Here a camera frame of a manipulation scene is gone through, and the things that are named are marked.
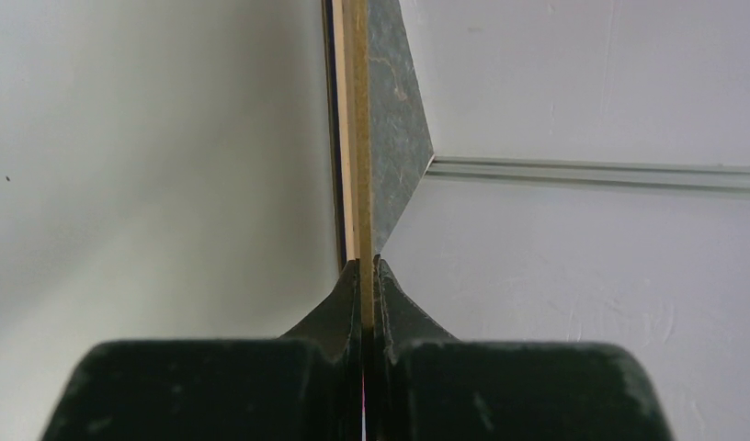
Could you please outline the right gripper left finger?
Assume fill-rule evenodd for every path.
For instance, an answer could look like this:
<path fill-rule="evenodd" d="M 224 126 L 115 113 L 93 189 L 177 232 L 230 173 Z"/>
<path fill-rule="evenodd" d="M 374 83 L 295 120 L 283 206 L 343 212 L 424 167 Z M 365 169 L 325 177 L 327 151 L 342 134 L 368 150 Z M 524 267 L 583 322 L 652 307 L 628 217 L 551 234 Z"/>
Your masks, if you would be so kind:
<path fill-rule="evenodd" d="M 46 440 L 359 440 L 359 264 L 268 339 L 112 340 L 72 372 Z"/>

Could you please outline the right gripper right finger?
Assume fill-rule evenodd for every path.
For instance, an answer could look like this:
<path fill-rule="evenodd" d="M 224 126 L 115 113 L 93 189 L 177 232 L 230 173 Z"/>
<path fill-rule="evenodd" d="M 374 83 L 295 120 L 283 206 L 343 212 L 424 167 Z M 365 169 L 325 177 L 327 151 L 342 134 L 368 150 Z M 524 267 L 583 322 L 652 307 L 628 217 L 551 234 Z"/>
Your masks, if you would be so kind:
<path fill-rule="evenodd" d="M 644 367 L 599 342 L 463 341 L 377 258 L 373 440 L 669 440 Z"/>

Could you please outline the brown cardboard backing board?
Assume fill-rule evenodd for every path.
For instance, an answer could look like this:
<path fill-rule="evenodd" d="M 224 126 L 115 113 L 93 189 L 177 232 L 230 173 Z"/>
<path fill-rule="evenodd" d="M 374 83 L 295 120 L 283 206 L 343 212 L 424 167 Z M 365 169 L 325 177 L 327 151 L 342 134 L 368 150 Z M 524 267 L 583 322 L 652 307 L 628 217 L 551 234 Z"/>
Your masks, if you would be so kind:
<path fill-rule="evenodd" d="M 357 233 L 360 254 L 361 319 L 370 333 L 375 324 L 374 245 L 372 233 L 372 189 L 369 103 L 368 3 L 344 1 L 344 37 L 346 38 L 347 87 L 350 89 L 349 121 L 352 124 L 355 149 L 357 192 Z"/>

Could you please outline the wooden picture frame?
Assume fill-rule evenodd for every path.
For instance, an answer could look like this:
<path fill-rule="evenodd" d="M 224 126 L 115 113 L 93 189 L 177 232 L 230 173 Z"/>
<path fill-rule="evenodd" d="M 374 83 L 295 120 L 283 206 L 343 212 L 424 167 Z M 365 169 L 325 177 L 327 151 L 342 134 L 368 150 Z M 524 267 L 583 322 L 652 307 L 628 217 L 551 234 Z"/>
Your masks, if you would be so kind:
<path fill-rule="evenodd" d="M 321 3 L 324 29 L 324 57 L 327 82 L 328 127 L 333 171 L 335 234 L 339 265 L 358 257 L 355 232 L 355 197 L 347 90 L 345 3 Z"/>

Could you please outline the beach landscape photo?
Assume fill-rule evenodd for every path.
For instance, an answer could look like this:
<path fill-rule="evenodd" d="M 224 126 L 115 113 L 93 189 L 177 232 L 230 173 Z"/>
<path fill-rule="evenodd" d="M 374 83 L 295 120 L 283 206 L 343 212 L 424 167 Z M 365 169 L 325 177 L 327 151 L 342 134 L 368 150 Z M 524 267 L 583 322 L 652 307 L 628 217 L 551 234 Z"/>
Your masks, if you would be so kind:
<path fill-rule="evenodd" d="M 281 334 L 338 277 L 317 1 L 0 1 L 0 440 L 113 339 Z"/>

